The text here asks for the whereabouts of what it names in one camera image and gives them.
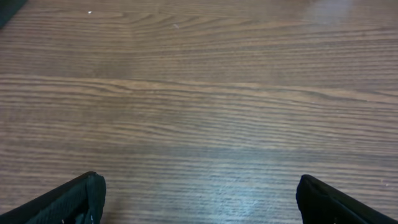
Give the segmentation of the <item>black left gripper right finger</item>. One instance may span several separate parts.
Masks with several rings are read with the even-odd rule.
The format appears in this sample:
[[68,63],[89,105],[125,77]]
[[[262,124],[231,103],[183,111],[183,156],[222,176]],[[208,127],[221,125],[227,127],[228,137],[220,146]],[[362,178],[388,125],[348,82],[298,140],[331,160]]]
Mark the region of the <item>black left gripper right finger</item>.
[[397,224],[397,220],[308,174],[301,176],[296,201],[303,224]]

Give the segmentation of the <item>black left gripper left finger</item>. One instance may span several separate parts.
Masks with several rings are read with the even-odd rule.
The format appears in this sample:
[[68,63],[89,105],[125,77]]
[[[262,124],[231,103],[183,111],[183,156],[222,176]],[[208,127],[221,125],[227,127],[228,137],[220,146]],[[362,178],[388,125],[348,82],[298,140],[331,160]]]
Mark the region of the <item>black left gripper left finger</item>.
[[106,182],[86,172],[20,207],[1,215],[1,224],[100,224]]

